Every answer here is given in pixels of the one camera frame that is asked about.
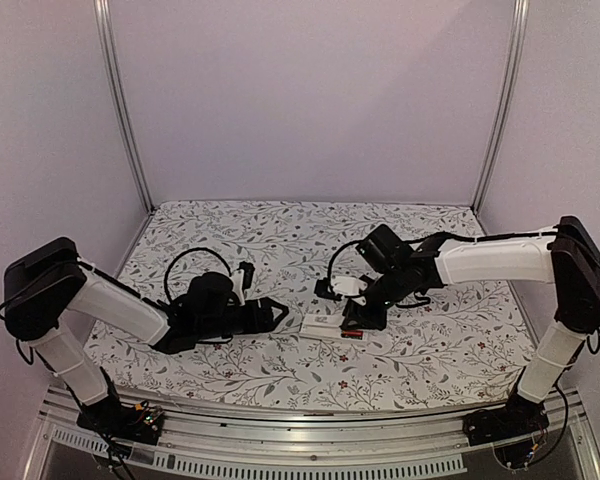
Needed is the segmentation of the red AAA battery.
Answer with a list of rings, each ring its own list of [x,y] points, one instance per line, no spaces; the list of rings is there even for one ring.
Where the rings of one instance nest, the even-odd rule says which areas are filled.
[[[364,332],[360,330],[341,331],[341,337],[345,339],[363,339]]]

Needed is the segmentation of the white remote control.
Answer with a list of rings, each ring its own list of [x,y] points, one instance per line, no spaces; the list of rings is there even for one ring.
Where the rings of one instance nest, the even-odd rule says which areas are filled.
[[[299,336],[310,340],[362,342],[369,337],[359,329],[343,330],[344,318],[340,315],[308,314],[301,322]]]

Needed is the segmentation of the white remote battery cover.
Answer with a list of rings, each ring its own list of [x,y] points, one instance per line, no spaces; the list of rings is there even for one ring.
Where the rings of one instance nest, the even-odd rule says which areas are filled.
[[[303,319],[302,325],[307,328],[336,328],[340,327],[343,317],[341,315],[308,314]]]

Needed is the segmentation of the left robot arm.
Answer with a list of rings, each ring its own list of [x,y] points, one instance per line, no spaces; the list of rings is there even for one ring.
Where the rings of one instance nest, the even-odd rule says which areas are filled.
[[[288,315],[269,298],[248,299],[254,267],[206,272],[187,291],[153,301],[84,260],[75,243],[59,237],[10,264],[3,276],[0,319],[7,331],[38,354],[65,382],[91,419],[108,434],[128,426],[105,373],[61,324],[67,311],[122,330],[167,355],[236,336],[270,333]]]

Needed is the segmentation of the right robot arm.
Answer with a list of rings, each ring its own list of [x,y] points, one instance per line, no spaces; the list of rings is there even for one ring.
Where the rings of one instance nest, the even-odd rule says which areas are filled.
[[[537,347],[497,415],[497,427],[517,436],[536,417],[561,375],[600,330],[600,250],[583,223],[563,216],[535,231],[486,236],[436,232],[400,238],[382,224],[354,244],[377,278],[328,277],[328,288],[352,305],[347,320],[379,327],[407,296],[476,282],[511,286]]]

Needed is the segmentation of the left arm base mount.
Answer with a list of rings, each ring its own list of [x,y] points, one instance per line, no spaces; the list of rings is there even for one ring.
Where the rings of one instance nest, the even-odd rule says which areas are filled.
[[[157,445],[164,420],[159,406],[150,406],[147,401],[126,406],[118,397],[108,396],[93,405],[80,404],[77,425],[106,437]]]

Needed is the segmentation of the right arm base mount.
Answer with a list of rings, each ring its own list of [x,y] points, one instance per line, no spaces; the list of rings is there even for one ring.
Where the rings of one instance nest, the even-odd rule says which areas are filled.
[[[479,409],[462,418],[462,431],[471,446],[528,435],[548,426],[544,404],[518,396],[509,398],[501,407]]]

